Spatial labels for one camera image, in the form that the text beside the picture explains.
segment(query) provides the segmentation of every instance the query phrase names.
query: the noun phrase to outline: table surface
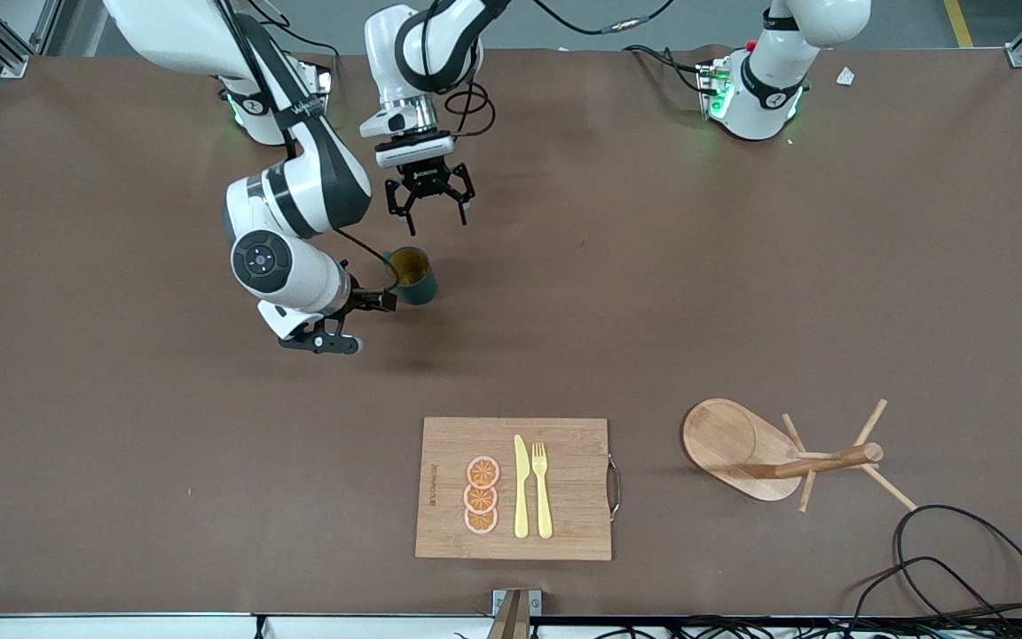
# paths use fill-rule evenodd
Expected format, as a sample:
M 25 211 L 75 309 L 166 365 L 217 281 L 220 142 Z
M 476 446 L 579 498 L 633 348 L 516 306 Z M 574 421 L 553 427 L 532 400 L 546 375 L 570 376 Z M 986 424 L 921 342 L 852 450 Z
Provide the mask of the table surface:
M 0 88 L 0 611 L 465 613 L 518 586 L 563 614 L 852 610 L 904 510 L 864 473 L 820 477 L 807 514 L 714 481 L 679 433 L 712 397 L 791 413 L 811 449 L 885 397 L 884 474 L 1022 545 L 1022 71 L 833 51 L 810 77 L 799 117 L 749 143 L 648 59 L 491 51 L 499 122 L 455 154 L 469 224 L 415 210 L 440 294 L 353 316 L 366 349 L 343 359 L 278 348 L 232 278 L 225 185 L 280 150 L 214 80 L 32 60 Z M 357 134 L 365 60 L 338 82 L 333 124 L 378 195 L 353 231 L 408 244 Z M 414 558 L 428 415 L 607 417 L 613 561 Z M 909 535 L 1022 600 L 989 535 L 941 514 Z M 924 611 L 899 582 L 865 609 Z

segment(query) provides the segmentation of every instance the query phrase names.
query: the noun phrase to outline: orange slice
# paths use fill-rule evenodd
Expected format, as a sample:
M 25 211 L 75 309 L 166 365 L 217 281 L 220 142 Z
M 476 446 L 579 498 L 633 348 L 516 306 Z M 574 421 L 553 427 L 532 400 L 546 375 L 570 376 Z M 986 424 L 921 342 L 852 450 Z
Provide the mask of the orange slice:
M 475 488 L 469 486 L 463 489 L 463 506 L 471 510 L 472 513 L 491 513 L 495 509 L 495 503 L 499 500 L 499 495 L 494 488 Z
M 486 535 L 495 530 L 495 524 L 500 522 L 499 510 L 492 510 L 490 513 L 472 513 L 471 510 L 463 512 L 463 526 L 467 527 L 471 533 L 476 535 Z
M 499 462 L 492 460 L 486 454 L 475 457 L 467 464 L 467 483 L 475 488 L 492 488 L 500 481 Z

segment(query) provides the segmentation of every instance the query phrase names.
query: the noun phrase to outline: cup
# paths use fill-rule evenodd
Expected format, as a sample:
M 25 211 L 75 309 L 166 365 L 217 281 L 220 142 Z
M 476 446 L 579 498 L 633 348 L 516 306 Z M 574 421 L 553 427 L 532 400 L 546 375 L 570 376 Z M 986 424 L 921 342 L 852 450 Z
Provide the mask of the cup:
M 402 246 L 394 252 L 384 252 L 398 275 L 397 296 L 401 302 L 419 306 L 436 296 L 436 278 L 428 254 L 417 246 Z M 392 276 L 385 268 L 386 275 Z

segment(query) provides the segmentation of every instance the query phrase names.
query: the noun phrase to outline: metal handle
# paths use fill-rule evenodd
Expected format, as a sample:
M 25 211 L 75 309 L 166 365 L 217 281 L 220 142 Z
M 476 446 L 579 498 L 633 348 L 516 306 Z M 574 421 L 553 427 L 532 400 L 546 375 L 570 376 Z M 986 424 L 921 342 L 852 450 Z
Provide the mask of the metal handle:
M 621 470 L 617 468 L 617 464 L 613 461 L 613 454 L 607 454 L 607 460 L 609 461 L 609 472 L 613 474 L 613 495 L 616 501 L 613 502 L 613 507 L 609 509 L 609 521 L 613 521 L 613 517 L 617 516 L 617 508 L 621 506 Z M 607 498 L 609 493 L 609 482 L 605 482 L 607 486 Z

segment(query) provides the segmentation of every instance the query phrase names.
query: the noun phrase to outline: yellow knife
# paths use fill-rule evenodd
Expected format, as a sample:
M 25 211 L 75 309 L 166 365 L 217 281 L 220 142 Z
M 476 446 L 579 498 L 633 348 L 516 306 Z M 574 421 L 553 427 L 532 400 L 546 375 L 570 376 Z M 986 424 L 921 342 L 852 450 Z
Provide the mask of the yellow knife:
M 514 535 L 526 539 L 530 535 L 527 524 L 527 477 L 530 476 L 530 457 L 522 437 L 514 437 Z

